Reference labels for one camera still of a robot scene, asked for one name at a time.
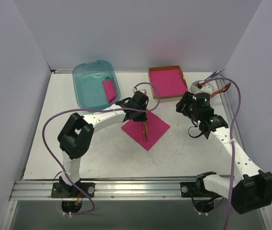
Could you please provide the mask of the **black knife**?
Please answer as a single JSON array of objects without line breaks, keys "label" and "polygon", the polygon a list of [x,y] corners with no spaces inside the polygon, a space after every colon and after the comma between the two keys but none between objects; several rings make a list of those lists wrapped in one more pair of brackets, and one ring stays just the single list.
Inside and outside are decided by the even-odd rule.
[{"label": "black knife", "polygon": [[145,122],[142,122],[142,132],[143,132],[143,141],[146,142],[147,137],[146,137],[146,125],[145,125]]}]

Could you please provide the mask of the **pink paper napkin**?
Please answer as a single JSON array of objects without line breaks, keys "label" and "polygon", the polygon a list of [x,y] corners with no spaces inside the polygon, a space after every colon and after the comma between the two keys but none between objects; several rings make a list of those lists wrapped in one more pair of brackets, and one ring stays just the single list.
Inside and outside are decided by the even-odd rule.
[{"label": "pink paper napkin", "polygon": [[121,129],[135,142],[149,151],[153,145],[170,129],[170,125],[152,112],[147,114],[148,141],[143,141],[142,122],[132,120],[125,123]]}]

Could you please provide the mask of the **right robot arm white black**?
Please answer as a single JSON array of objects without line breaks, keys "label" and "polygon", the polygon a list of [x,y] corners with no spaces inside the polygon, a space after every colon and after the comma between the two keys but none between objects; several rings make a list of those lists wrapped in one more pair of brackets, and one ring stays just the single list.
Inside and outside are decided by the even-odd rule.
[{"label": "right robot arm white black", "polygon": [[233,179],[225,179],[213,171],[197,175],[194,189],[197,194],[206,196],[212,192],[230,199],[231,206],[239,214],[272,203],[272,173],[257,166],[230,136],[228,123],[214,112],[208,93],[185,92],[176,111],[196,124],[201,135],[214,144],[234,171]]}]

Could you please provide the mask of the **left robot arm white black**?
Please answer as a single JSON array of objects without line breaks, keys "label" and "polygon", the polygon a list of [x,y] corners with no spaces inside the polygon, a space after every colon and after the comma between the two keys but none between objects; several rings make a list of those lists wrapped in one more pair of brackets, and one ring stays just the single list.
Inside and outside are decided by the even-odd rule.
[{"label": "left robot arm white black", "polygon": [[130,98],[118,101],[107,109],[88,115],[73,113],[59,133],[59,147],[63,156],[63,172],[59,178],[62,191],[68,197],[79,192],[81,157],[89,150],[93,134],[116,123],[147,120],[149,97],[136,91]]}]

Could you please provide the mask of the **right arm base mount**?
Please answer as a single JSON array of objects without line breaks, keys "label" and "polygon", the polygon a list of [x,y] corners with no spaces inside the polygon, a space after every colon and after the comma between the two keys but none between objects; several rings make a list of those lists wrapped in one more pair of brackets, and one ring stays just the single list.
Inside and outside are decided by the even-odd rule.
[{"label": "right arm base mount", "polygon": [[180,194],[182,198],[190,198],[197,213],[204,216],[214,212],[224,201],[222,196],[199,188],[196,182],[181,182]]}]

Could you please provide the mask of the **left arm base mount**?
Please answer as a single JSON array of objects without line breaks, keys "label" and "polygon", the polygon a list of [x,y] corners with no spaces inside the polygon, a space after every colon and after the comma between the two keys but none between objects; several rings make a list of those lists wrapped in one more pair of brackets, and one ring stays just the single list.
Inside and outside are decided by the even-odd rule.
[{"label": "left arm base mount", "polygon": [[72,216],[93,212],[95,183],[78,180],[75,184],[76,186],[68,185],[60,176],[58,182],[52,183],[50,197],[61,199],[60,208],[63,214]]}]

